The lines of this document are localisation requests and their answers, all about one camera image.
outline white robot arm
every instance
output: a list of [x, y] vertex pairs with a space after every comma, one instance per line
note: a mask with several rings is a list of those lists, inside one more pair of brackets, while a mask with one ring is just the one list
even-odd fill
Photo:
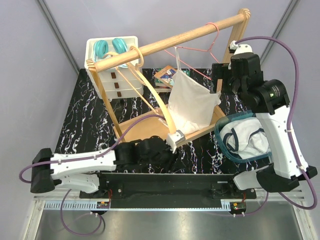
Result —
[[52, 154], [50, 148], [43, 148], [32, 163], [58, 163], [33, 167], [30, 191], [39, 194], [54, 189], [73, 189], [94, 193], [99, 189], [99, 178], [96, 174], [84, 173], [114, 171], [117, 166], [115, 160], [115, 151], [110, 148], [76, 154]]
[[229, 49], [233, 53], [229, 64], [212, 65], [211, 91], [216, 92], [218, 79], [223, 79], [222, 92], [237, 95], [251, 108], [261, 122], [272, 153], [270, 165], [237, 174], [233, 183], [241, 191], [263, 188], [271, 193], [289, 192], [305, 179], [301, 171], [312, 178], [317, 175], [317, 169], [308, 165], [295, 133], [290, 130], [301, 162], [301, 166], [297, 165], [287, 132], [290, 107], [286, 88], [277, 79], [264, 81], [259, 56], [253, 54], [249, 45], [233, 41]]

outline headphones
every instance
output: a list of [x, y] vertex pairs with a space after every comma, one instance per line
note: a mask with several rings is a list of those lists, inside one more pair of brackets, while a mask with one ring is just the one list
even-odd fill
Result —
[[[128, 51], [127, 44], [123, 38], [116, 37], [112, 40], [112, 45], [117, 54], [123, 54]], [[94, 61], [97, 62], [97, 57], [103, 59], [105, 54], [109, 52], [109, 46], [106, 40], [96, 41], [93, 45]]]

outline teal plastic container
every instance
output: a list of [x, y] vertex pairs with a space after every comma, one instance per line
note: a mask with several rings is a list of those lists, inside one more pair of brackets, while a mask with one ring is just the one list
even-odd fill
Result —
[[267, 157], [271, 156], [271, 152], [268, 152], [266, 154], [262, 154], [259, 156], [254, 156], [254, 157], [250, 157], [247, 159], [241, 159], [241, 158], [237, 157], [234, 153], [231, 153], [228, 151], [227, 146], [224, 144], [224, 142], [221, 138], [220, 131], [228, 123], [231, 123], [231, 122], [237, 121], [237, 120], [255, 117], [255, 116], [256, 115], [254, 113], [252, 113], [251, 111], [238, 112], [236, 114], [232, 114], [232, 115], [220, 118], [215, 124], [214, 134], [215, 134], [215, 138], [219, 144], [219, 147], [221, 148], [223, 154], [228, 159], [230, 159], [231, 161], [233, 161], [235, 163], [243, 164], [243, 163], [248, 163], [251, 161], [255, 161], [255, 160], [259, 160], [259, 159], [263, 159], [263, 158], [267, 158]]

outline book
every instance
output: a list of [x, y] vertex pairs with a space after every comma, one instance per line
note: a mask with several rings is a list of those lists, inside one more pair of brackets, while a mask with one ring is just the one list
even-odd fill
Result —
[[[182, 70], [186, 75], [190, 76], [190, 70]], [[158, 72], [154, 75], [154, 83], [158, 87], [169, 87], [172, 89], [175, 82], [173, 76], [177, 72], [172, 66], [166, 66], [165, 68], [159, 68]]]
[[158, 87], [155, 87], [154, 90], [157, 93], [170, 93], [171, 92], [171, 88], [167, 87], [167, 86], [158, 86]]

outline white towel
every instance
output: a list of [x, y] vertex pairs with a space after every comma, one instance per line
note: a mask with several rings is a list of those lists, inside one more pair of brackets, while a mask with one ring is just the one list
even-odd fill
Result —
[[266, 134], [256, 117], [236, 120], [223, 127], [220, 136], [227, 149], [242, 159], [256, 157], [270, 151]]
[[191, 134], [208, 127], [216, 105], [221, 103], [220, 92], [210, 90], [186, 75], [180, 67], [179, 53], [175, 48], [177, 71], [172, 79], [168, 111], [177, 130]]

